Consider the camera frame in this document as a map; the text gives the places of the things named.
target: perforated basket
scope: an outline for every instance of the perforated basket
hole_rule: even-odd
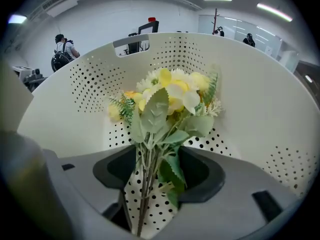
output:
[[[123,57],[115,53],[115,47],[147,39],[147,51]],[[107,116],[110,95],[134,90],[148,71],[157,68],[207,74],[212,64],[221,68],[220,99],[225,111],[208,137],[192,138],[184,145],[249,161],[303,197],[318,173],[316,103],[276,60],[220,36],[155,33],[99,47],[61,68],[33,92],[18,132],[61,158],[130,145],[128,126]],[[125,188],[133,229],[139,215],[135,202],[139,176],[133,175]],[[152,237],[176,212],[161,191],[156,192],[142,236]]]

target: black backpack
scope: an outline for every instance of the black backpack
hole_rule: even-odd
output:
[[[51,67],[53,72],[56,72],[69,62],[73,61],[70,54],[66,52],[66,42],[63,44],[62,51],[54,50],[54,52],[55,54],[51,59]]]

